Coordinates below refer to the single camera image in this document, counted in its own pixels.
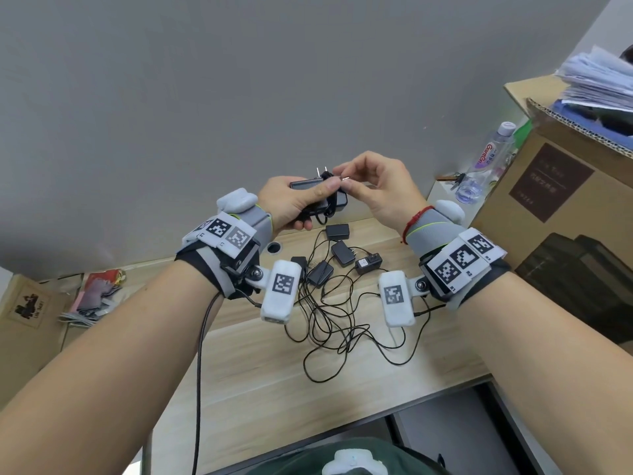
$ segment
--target paper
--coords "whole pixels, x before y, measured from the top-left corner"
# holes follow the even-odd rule
[[[633,65],[600,47],[571,57],[556,75],[570,85],[563,104],[633,112]]]

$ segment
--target bottle label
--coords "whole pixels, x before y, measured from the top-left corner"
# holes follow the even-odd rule
[[[484,151],[479,156],[475,168],[485,168],[493,162],[495,155],[497,154],[497,145],[489,142],[484,148]]]

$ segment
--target red string bracelet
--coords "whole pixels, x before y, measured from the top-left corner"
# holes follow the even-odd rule
[[[425,206],[424,208],[422,208],[418,213],[416,213],[415,215],[413,215],[413,218],[409,221],[409,223],[407,223],[405,230],[402,232],[402,242],[405,245],[408,245],[407,243],[407,232],[409,231],[409,229],[414,226],[418,220],[420,219],[420,217],[422,215],[424,215],[424,212],[427,210],[430,210],[432,208],[435,208],[433,205],[429,205],[429,206]]]

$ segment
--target hand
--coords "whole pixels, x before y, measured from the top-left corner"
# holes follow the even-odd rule
[[[341,182],[341,188],[365,203],[376,220],[401,235],[413,215],[429,205],[404,163],[373,151],[339,165],[332,173],[341,178],[349,176],[349,180]],[[362,182],[369,182],[375,188]]]
[[[301,210],[312,203],[324,200],[341,186],[341,179],[331,176],[325,182],[309,190],[293,190],[290,182],[305,180],[300,176],[274,176],[259,191],[258,205],[270,213],[273,222],[273,237],[281,230],[312,230],[312,220],[294,221]]]

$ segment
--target desk surface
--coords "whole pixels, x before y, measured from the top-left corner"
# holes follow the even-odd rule
[[[384,268],[404,270],[409,277],[420,273],[410,248],[400,242],[396,232],[373,218],[350,223],[350,231],[347,245],[380,253]],[[280,237],[281,253],[263,255],[261,264],[270,268],[278,258],[309,256],[317,234],[315,230]],[[326,246],[317,251],[316,260],[325,256]],[[170,262],[128,270],[126,291],[142,286],[167,263]],[[335,267],[335,274],[348,270],[349,267]],[[380,273],[369,273],[354,284],[354,302],[358,294],[376,288]],[[345,283],[328,299],[342,301],[348,289]],[[423,310],[422,300],[415,300],[414,308]],[[401,331],[394,330],[392,335],[384,324],[377,297],[363,297],[356,319],[370,323],[372,332],[383,343],[401,341]],[[389,351],[393,360],[404,361],[409,357],[422,322],[419,320],[414,327],[407,328],[407,343],[402,348]],[[288,329],[291,334],[299,335],[305,334],[305,328],[305,317],[297,307]],[[303,372],[303,358],[312,347],[309,342],[292,342],[283,327],[262,322],[259,310],[248,302],[224,303],[202,349],[198,473],[243,462],[488,374],[482,360],[459,332],[455,314],[445,309],[433,312],[414,357],[402,367],[390,365],[369,339],[363,339],[349,354],[336,378],[316,384]],[[342,361],[342,355],[320,350],[309,360],[309,370],[314,376],[325,378],[335,373]],[[154,428],[153,474],[191,472],[195,400],[194,360]]]

